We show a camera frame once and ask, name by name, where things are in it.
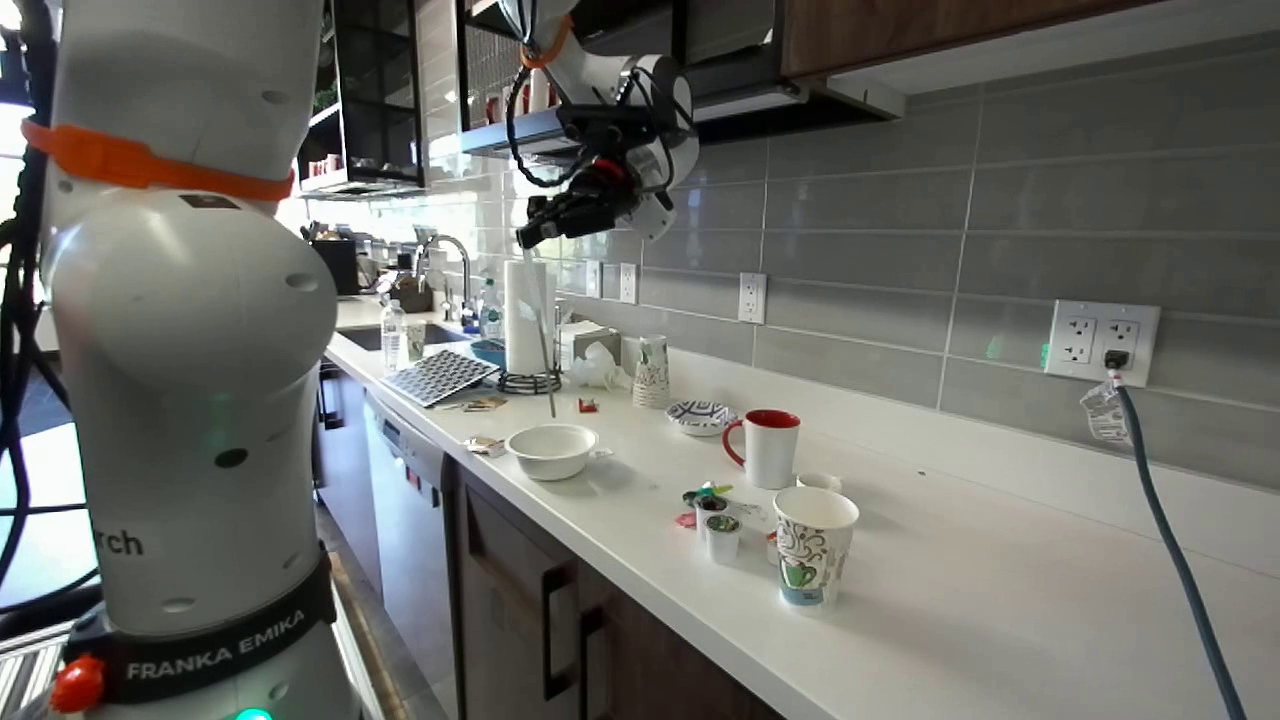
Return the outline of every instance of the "white bowl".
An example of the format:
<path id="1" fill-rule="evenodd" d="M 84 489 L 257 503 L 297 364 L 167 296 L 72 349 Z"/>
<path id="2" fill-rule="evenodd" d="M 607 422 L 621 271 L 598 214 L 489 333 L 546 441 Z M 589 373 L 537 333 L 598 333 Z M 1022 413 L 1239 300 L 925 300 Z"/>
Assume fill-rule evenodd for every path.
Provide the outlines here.
<path id="1" fill-rule="evenodd" d="M 595 433 L 580 424 L 541 424 L 506 435 L 506 451 L 519 460 L 522 476 L 552 485 L 589 469 Z"/>

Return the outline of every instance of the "franka robot arm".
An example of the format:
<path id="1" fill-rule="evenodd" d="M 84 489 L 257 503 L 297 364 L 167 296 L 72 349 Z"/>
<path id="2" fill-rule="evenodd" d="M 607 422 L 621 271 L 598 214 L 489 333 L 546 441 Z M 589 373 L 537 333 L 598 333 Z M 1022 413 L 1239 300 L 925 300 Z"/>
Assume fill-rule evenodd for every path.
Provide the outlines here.
<path id="1" fill-rule="evenodd" d="M 46 296 L 105 610 L 51 715 L 356 715 L 317 546 L 324 260 L 267 214 L 307 128 L 321 0 L 63 0 Z"/>
<path id="2" fill-rule="evenodd" d="M 526 199 L 526 225 L 517 230 L 519 249 L 602 230 L 631 230 L 647 240 L 662 238 L 672 225 L 672 189 L 693 173 L 699 153 L 687 81 L 672 56 L 583 51 L 573 16 L 589 5 L 593 0 L 563 12 L 544 43 L 522 38 L 517 5 L 502 5 L 506 25 L 522 38 L 522 74 L 517 76 L 511 99 L 526 74 L 544 74 L 561 93 L 556 119 L 563 135 L 576 139 L 566 184 L 556 198 Z"/>

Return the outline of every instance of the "sink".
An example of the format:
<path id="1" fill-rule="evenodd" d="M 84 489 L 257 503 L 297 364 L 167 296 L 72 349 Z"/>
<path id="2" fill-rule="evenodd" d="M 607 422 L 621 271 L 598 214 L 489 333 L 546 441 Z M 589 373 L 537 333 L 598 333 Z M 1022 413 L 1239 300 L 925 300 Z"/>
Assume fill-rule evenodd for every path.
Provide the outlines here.
<path id="1" fill-rule="evenodd" d="M 383 338 L 376 325 L 356 325 L 356 327 L 334 327 L 334 338 L 361 345 L 365 352 L 379 352 L 383 349 Z M 464 339 L 460 333 L 450 327 L 440 327 L 440 325 L 422 325 L 422 345 L 454 345 Z"/>

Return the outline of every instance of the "orange band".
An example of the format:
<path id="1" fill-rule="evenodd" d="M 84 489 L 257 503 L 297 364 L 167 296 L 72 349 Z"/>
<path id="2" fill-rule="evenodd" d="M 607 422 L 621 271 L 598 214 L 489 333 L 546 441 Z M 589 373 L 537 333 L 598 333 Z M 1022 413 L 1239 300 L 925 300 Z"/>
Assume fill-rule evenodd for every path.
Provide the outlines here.
<path id="1" fill-rule="evenodd" d="M 556 25 L 556 38 L 552 38 L 552 43 L 544 48 L 544 51 L 519 51 L 519 59 L 526 63 L 526 67 L 546 67 L 546 63 L 556 63 L 556 56 L 563 51 L 563 43 L 566 43 L 566 38 L 573 38 L 573 16 L 563 16 L 561 25 Z"/>
<path id="2" fill-rule="evenodd" d="M 241 199 L 284 199 L 293 182 L 257 182 L 220 170 L 201 170 L 185 160 L 157 157 L 149 146 L 92 134 L 92 128 L 41 128 L 24 119 L 26 146 L 36 146 L 57 170 L 92 184 L 120 184 L 120 189 L 204 189 Z"/>

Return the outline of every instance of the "gray tile backsplash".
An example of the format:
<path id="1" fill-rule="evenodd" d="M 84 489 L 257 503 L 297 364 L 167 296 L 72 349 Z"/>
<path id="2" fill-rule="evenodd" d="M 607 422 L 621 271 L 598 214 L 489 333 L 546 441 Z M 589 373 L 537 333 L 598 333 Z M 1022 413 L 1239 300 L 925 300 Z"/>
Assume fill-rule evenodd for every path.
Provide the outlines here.
<path id="1" fill-rule="evenodd" d="M 770 275 L 815 286 L 875 286 L 913 292 L 950 292 L 958 230 L 947 231 L 806 231 L 776 230 L 765 238 Z"/>
<path id="2" fill-rule="evenodd" d="M 787 327 L 761 327 L 755 356 L 761 368 L 803 377 L 815 384 L 834 384 L 852 391 L 875 391 L 902 404 L 933 404 L 938 356 L 906 352 L 888 345 L 864 345 L 843 338 L 806 338 Z"/>
<path id="3" fill-rule="evenodd" d="M 768 292 L 768 325 L 776 327 L 860 338 L 926 352 L 945 349 L 947 308 L 947 296 L 798 286 L 787 275 L 770 280 Z"/>
<path id="4" fill-rule="evenodd" d="M 654 240 L 583 240 L 624 333 L 1089 443 L 1041 373 L 1051 300 L 1161 306 L 1156 460 L 1280 489 L 1280 38 L 919 96 L 902 119 L 712 146 Z M 495 170 L 448 225 L 517 225 Z M 638 306 L 616 263 L 638 263 Z M 736 325 L 768 271 L 768 325 Z"/>
<path id="5" fill-rule="evenodd" d="M 770 176 L 768 230 L 958 230 L 968 170 Z"/>
<path id="6" fill-rule="evenodd" d="M 1280 150 L 980 170 L 972 230 L 1280 231 L 1276 194 Z"/>

